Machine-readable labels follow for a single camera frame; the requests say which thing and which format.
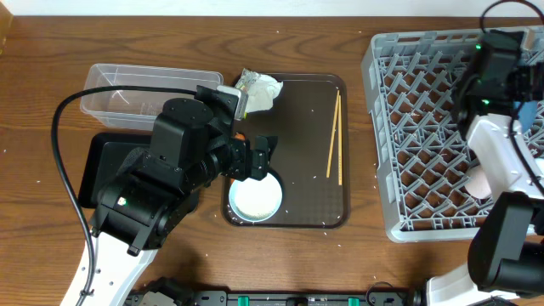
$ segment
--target chopstick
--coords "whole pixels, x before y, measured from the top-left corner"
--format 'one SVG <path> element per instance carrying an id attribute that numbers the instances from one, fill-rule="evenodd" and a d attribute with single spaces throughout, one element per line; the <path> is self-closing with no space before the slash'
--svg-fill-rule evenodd
<path id="1" fill-rule="evenodd" d="M 340 90 L 337 91 L 337 103 L 334 105 L 334 119 L 332 120 L 332 130 L 331 130 L 331 147 L 329 148 L 329 160 L 326 165 L 326 177 L 331 176 L 331 160 L 332 160 L 332 149 L 334 147 L 334 132 L 337 127 L 337 118 L 338 118 L 338 101 L 340 98 Z"/>
<path id="2" fill-rule="evenodd" d="M 339 94 L 338 102 L 338 185 L 342 186 L 342 96 Z"/>

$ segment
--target black cable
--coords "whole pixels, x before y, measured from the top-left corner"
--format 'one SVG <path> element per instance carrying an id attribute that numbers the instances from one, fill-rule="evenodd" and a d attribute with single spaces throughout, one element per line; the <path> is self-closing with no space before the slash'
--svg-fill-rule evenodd
<path id="1" fill-rule="evenodd" d="M 527 160 L 525 160 L 524 155 L 521 153 L 521 150 L 519 149 L 518 142 L 516 141 L 516 135 L 518 135 L 518 132 L 513 131 L 513 123 L 516 120 L 518 120 L 519 112 L 521 111 L 521 108 L 524 106 L 524 104 L 525 104 L 525 101 L 520 102 L 518 108 L 512 114 L 512 119 L 510 119 L 510 124 L 508 124 L 508 135 L 510 136 L 510 141 L 512 142 L 512 146 L 514 150 L 516 151 L 516 154 L 518 155 L 518 159 L 524 165 L 525 171 L 527 171 L 527 173 L 529 174 L 530 180 L 533 182 L 533 184 L 535 184 L 536 188 L 544 196 L 544 187 L 542 187 L 542 184 L 539 178 L 536 177 L 535 173 L 533 172 L 533 169 L 531 169 L 529 163 L 527 162 Z"/>
<path id="2" fill-rule="evenodd" d="M 81 205 L 77 201 L 76 193 L 74 192 L 71 186 L 70 180 L 68 179 L 68 174 L 66 173 L 66 170 L 65 170 L 64 163 L 62 162 L 62 158 L 60 157 L 59 136 L 58 136 L 60 115 L 62 114 L 62 110 L 70 102 L 72 102 L 75 99 L 79 99 L 89 94 L 103 93 L 106 91 L 114 91 L 114 90 L 135 90 L 135 91 L 145 91 L 145 92 L 190 94 L 190 95 L 196 94 L 196 92 L 192 90 L 178 89 L 178 88 L 153 88 L 153 87 L 145 87 L 145 86 L 124 86 L 124 85 L 106 86 L 101 88 L 87 89 L 79 93 L 74 93 L 73 95 L 66 98 L 64 101 L 62 101 L 57 107 L 57 110 L 55 111 L 53 115 L 53 123 L 51 125 L 51 145 L 53 146 L 53 157 L 55 162 L 57 163 L 57 168 L 59 169 L 62 183 L 64 184 L 66 191 L 68 191 L 68 196 L 70 197 L 71 203 L 74 209 L 76 210 L 76 214 L 77 214 L 77 217 L 79 218 L 79 222 L 82 225 L 83 234 L 85 235 L 85 241 L 87 242 L 87 248 L 88 248 L 89 269 L 88 269 L 87 281 L 85 282 L 85 287 L 80 293 L 79 299 L 76 304 L 77 306 L 82 305 L 83 301 L 85 300 L 85 297 L 87 295 L 92 294 L 91 285 L 93 284 L 96 254 L 94 254 L 93 241 L 91 240 L 91 233 L 89 231 L 87 220 L 85 219 L 85 215 L 83 214 Z"/>
<path id="3" fill-rule="evenodd" d="M 379 285 L 387 285 L 387 286 L 390 286 L 391 288 L 394 288 L 393 285 L 389 284 L 388 282 L 386 281 L 378 281 L 378 282 L 375 282 L 370 288 L 368 288 L 368 290 L 366 291 L 365 293 L 365 300 L 366 302 L 370 305 L 370 306 L 375 306 L 375 304 L 368 298 L 371 293 L 372 293 L 372 289 L 374 289 L 375 286 L 379 286 Z M 400 296 L 400 294 L 398 292 L 396 292 L 397 296 L 400 298 L 400 300 L 404 300 L 403 297 Z"/>
<path id="4" fill-rule="evenodd" d="M 536 12 L 536 14 L 538 14 L 538 17 L 540 17 L 541 22 L 544 25 L 544 14 L 533 3 L 530 3 L 530 2 L 525 1 L 525 0 L 500 0 L 500 1 L 497 1 L 497 2 L 495 2 L 493 4 L 491 4 L 488 8 L 485 9 L 485 11 L 482 13 L 482 15 L 479 16 L 479 28 L 482 30 L 483 33 L 487 33 L 487 31 L 485 30 L 485 26 L 484 26 L 485 15 L 487 14 L 487 12 L 490 11 L 490 9 L 493 9 L 495 6 L 497 6 L 499 4 L 502 4 L 502 3 L 519 3 L 519 4 L 524 4 L 524 5 L 528 6 L 528 7 L 530 7 L 531 9 L 533 9 Z"/>

